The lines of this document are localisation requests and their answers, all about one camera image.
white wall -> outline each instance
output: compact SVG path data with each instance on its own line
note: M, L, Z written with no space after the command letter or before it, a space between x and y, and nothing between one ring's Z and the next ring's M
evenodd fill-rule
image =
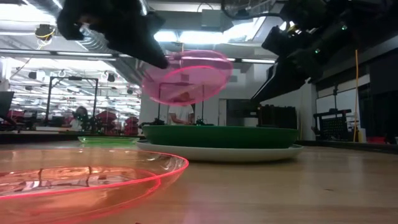
M271 65L254 64L248 72L241 73L234 69L233 75L238 76L237 83L228 83L219 94L205 101L203 119L210 124L218 124L220 99L250 99L266 80L267 69ZM201 103L196 105L195 114L201 114Z

whiteboard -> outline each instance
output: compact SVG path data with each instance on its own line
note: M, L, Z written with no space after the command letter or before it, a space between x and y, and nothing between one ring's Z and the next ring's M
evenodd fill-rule
M343 91L341 93L337 93L336 96L336 104L337 104L337 109L338 110L351 110L351 113L347 113L347 121L354 121L354 112L355 112L355 96L356 96L356 90L347 90ZM329 112L330 108L335 107L335 96L330 95L322 98L317 99L317 113L324 113L324 112ZM359 123L360 119L360 114L359 114L359 101L358 104L356 105L356 110L357 110L357 124L358 127L360 128L361 125Z

ceiling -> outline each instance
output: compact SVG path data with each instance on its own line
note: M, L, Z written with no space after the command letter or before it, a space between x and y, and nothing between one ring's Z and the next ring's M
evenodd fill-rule
M32 5L17 6L12 4L2 4L0 7L0 49L26 49L26 50L54 50L54 51L74 51L88 52L91 50L82 42L67 41L63 37L56 35L50 43L44 45L38 41L34 31L39 24L55 24L55 17L51 12L44 10L40 4L47 2L57 7L62 0L23 0ZM201 11L209 9L207 4L200 3L199 0L156 0L149 1L149 6L166 19L165 29L162 31L172 31L181 37L183 31L200 30ZM220 8L219 1L207 1L214 10ZM277 18L264 18L255 28L251 40L234 41L218 44L184 44L184 50L201 49L215 50L225 54L228 58L258 58L275 59L276 55L260 47L266 38L269 30L274 25L280 25L282 21ZM181 51L180 47L170 42L160 42L165 52ZM109 49L98 49L97 52L109 52ZM32 106L36 109L44 110L47 104L46 94L49 90L48 84L51 76L65 74L68 76L79 76L86 78L98 78L99 80L99 102L97 107L113 108L118 110L127 118L130 114L138 116L140 110L141 91L138 87L142 77L137 73L137 63L133 58L119 58L115 62L100 60L61 60L49 58L29 58L25 57L6 57L8 67L11 69L11 89L17 92L14 100L14 107L23 108L24 105ZM250 64L234 64L235 68L246 71ZM30 72L40 74L39 79L28 77ZM107 81L107 74L115 74L115 82ZM71 112L78 105L86 105L90 110L93 104L94 88L89 88L93 83L74 82L67 79L57 84L53 89L54 97L51 99L51 111ZM80 86L79 92L71 92L67 89ZM134 89L133 95L127 94L127 87ZM65 96L75 95L71 100L64 100Z

pipe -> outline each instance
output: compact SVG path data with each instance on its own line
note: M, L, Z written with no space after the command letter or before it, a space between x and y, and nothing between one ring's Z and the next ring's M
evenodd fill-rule
M45 14L51 15L55 18L58 17L61 8L59 5L54 3L54 0L24 0L25 2L36 7L38 10ZM82 47L86 48L90 52L102 52L102 53L115 53L106 46L105 38L92 30L84 28L82 31L85 36L84 40L77 41ZM135 58L121 58L115 62L107 62L114 66L120 71L123 78L129 83L140 84L142 77L137 72L137 68L132 65L136 64L137 59Z

pink plastic plate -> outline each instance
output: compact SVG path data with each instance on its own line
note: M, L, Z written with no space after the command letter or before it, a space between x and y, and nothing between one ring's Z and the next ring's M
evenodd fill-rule
M143 90L156 102L190 105L216 95L228 82L233 66L222 54L191 50L168 56L169 68L149 67Z
M188 161L120 149L0 151L3 223L76 223L131 207L178 179Z

